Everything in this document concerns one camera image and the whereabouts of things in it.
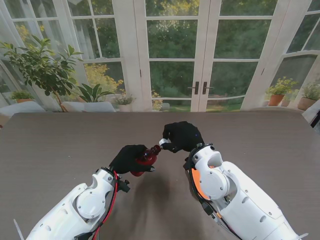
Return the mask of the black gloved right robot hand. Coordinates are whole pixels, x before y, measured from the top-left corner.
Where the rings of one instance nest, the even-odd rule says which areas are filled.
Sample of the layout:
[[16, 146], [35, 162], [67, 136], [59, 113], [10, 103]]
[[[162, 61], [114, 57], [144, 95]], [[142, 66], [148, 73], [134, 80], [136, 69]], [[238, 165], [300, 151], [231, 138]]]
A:
[[172, 153], [181, 150], [191, 152], [198, 144], [205, 144], [198, 128], [187, 121], [166, 124], [162, 138], [170, 140], [170, 142], [165, 142], [161, 146], [164, 150]]

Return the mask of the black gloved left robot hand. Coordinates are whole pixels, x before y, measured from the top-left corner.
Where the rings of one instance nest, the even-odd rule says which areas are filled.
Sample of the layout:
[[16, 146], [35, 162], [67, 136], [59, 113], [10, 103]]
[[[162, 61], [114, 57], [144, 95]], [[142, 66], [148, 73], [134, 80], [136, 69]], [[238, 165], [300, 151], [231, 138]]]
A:
[[155, 168], [152, 165], [142, 165], [136, 161], [146, 149], [147, 147], [142, 144], [124, 146], [109, 164], [109, 168], [117, 174], [154, 172]]

